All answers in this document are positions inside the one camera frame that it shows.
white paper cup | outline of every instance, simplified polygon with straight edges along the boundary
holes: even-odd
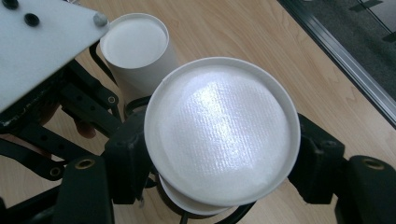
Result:
[[[297,112],[283,87],[232,58],[201,59],[169,74],[149,101],[144,130],[169,198],[201,214],[272,192],[300,147]]]
[[[166,26],[148,14],[127,14],[111,22],[100,49],[125,104],[154,93],[178,67]]]

black screw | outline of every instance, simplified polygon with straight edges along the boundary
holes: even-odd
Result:
[[[3,5],[8,9],[17,9],[19,3],[18,0],[3,0]]]
[[[35,27],[40,23],[40,19],[33,13],[27,13],[24,17],[26,24]]]

wooden table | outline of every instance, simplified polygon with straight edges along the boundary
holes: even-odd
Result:
[[[276,0],[85,0],[82,5],[103,12],[111,21],[132,12],[159,18],[169,29],[180,64],[210,56],[257,64],[285,87],[299,113],[346,145],[346,158],[367,155],[396,167],[395,129]],[[88,51],[78,61],[120,95]],[[97,154],[107,140],[101,134],[91,140],[79,136],[62,111],[46,127]],[[7,206],[59,184],[5,158],[0,158],[0,170],[0,195]],[[180,216],[164,205],[156,189],[145,190],[144,197],[142,208],[138,203],[116,205],[116,223],[179,222]],[[306,204],[286,180],[259,200],[240,223],[336,223],[335,202],[334,197],[331,205]],[[189,223],[213,223],[229,213]]]

paper cup rim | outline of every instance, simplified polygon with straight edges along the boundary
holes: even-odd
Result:
[[[114,62],[111,61],[111,59],[109,59],[105,54],[104,46],[105,46],[105,42],[106,42],[106,38],[107,38],[107,34],[109,34],[111,32],[111,29],[116,26],[117,24],[120,24],[123,21],[127,21],[127,20],[133,20],[133,19],[141,19],[141,18],[145,18],[145,19],[150,19],[151,21],[155,22],[159,27],[161,27],[161,29],[163,30],[163,33],[166,36],[166,44],[165,44],[165,48],[161,51],[161,53],[158,54],[158,57],[156,57],[154,60],[152,60],[151,62],[147,63],[146,65],[143,66],[139,66],[139,67],[128,67],[128,66],[121,66],[119,64],[116,64]],[[102,38],[100,39],[99,45],[101,48],[101,51],[106,59],[106,61],[108,61],[109,63],[111,63],[113,66],[117,66],[119,69],[129,69],[129,70],[137,70],[137,69],[144,69],[146,67],[151,66],[153,63],[157,62],[162,56],[163,54],[166,52],[166,49],[168,49],[170,44],[170,37],[169,37],[169,32],[168,29],[166,28],[166,25],[163,23],[163,21],[161,21],[160,19],[158,19],[155,16],[146,14],[146,13],[140,13],[140,12],[134,12],[134,13],[129,13],[129,14],[125,14],[122,15],[118,18],[116,18],[114,21],[112,21],[109,24],[109,29],[108,32],[102,36]]]
[[[239,200],[238,202],[214,202],[214,201],[210,201],[210,200],[203,200],[199,196],[189,193],[188,190],[180,188],[177,185],[177,182],[173,181],[172,178],[169,178],[169,176],[170,176],[169,174],[163,172],[163,164],[161,163],[162,159],[156,157],[156,155],[155,155],[156,149],[152,148],[152,145],[150,143],[151,139],[149,136],[149,121],[151,120],[151,114],[154,113],[156,110],[159,110],[159,108],[156,107],[156,101],[157,101],[157,98],[161,99],[161,91],[162,91],[163,86],[166,85],[166,83],[172,81],[173,78],[177,78],[177,76],[181,76],[186,71],[188,71],[189,69],[192,69],[196,66],[208,65],[208,64],[212,64],[212,63],[229,63],[229,62],[236,63],[236,64],[243,65],[243,66],[248,66],[248,67],[254,69],[255,71],[262,74],[263,76],[266,76],[266,78],[269,78],[271,80],[272,84],[276,85],[276,88],[282,92],[282,94],[283,94],[282,97],[287,101],[286,104],[287,104],[287,108],[289,110],[288,119],[290,119],[289,121],[293,122],[291,124],[291,128],[292,128],[291,134],[292,134],[293,139],[292,139],[292,141],[290,141],[290,147],[292,147],[292,148],[290,149],[290,155],[288,156],[288,159],[287,159],[288,163],[287,164],[285,163],[285,165],[281,169],[283,171],[283,173],[279,174],[277,176],[276,181],[274,183],[272,183],[269,188],[264,189],[258,195],[249,195],[245,199]],[[279,84],[279,82],[277,82],[277,80],[275,80],[269,73],[267,73],[265,70],[261,69],[260,67],[258,67],[255,64],[248,63],[248,62],[245,62],[245,61],[242,61],[239,59],[235,59],[235,58],[228,58],[228,57],[211,57],[211,58],[199,59],[199,60],[196,60],[196,61],[193,61],[190,63],[186,63],[186,64],[180,66],[178,69],[174,70],[172,73],[170,73],[166,78],[163,79],[163,82],[160,84],[160,86],[156,89],[156,91],[151,96],[151,100],[148,103],[144,126],[145,126],[144,127],[145,140],[146,140],[146,144],[147,144],[147,148],[148,148],[148,153],[149,153],[154,165],[156,166],[157,170],[159,171],[161,176],[164,179],[166,179],[168,184],[170,184],[176,190],[180,191],[180,193],[192,198],[193,200],[195,200],[197,202],[211,204],[211,205],[215,205],[215,206],[228,206],[228,207],[239,206],[242,204],[256,202],[260,198],[263,198],[264,196],[266,196],[267,194],[269,194],[270,192],[275,190],[288,177],[289,173],[291,172],[291,169],[294,166],[294,163],[297,160],[299,146],[300,146],[300,137],[301,137],[297,111],[295,109],[294,104],[292,103],[292,100],[290,99],[289,95],[287,94],[286,90]]]

